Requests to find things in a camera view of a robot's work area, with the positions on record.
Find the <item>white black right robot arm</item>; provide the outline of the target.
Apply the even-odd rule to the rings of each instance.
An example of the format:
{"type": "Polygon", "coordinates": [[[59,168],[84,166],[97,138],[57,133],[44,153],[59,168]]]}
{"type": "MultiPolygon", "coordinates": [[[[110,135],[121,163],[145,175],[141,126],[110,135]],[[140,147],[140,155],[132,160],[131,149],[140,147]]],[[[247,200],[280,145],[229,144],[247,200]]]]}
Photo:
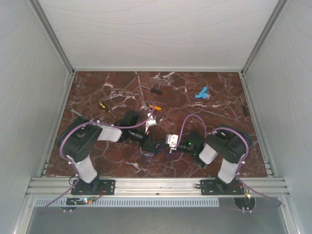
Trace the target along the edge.
{"type": "Polygon", "coordinates": [[[233,180],[237,168],[249,153],[252,138],[245,132],[222,124],[204,138],[199,132],[191,132],[185,140],[178,135],[167,135],[161,140],[162,147],[189,154],[200,168],[206,168],[215,158],[223,157],[216,189],[221,194],[228,193],[233,188],[233,180]]]}

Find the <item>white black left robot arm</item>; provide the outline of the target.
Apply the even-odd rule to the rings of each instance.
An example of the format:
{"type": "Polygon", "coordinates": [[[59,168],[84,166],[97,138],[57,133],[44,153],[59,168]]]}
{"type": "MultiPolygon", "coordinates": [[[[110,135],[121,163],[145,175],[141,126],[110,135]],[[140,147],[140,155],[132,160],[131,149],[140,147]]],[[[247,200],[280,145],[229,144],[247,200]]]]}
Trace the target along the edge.
{"type": "Polygon", "coordinates": [[[91,162],[90,153],[96,142],[110,141],[123,143],[130,139],[138,142],[140,149],[157,154],[150,126],[156,125],[156,119],[152,114],[140,124],[140,114],[136,111],[127,111],[123,119],[114,124],[93,122],[84,116],[79,116],[61,134],[58,140],[60,155],[73,164],[80,180],[83,181],[83,189],[89,194],[95,194],[100,189],[98,173],[91,162]]]}

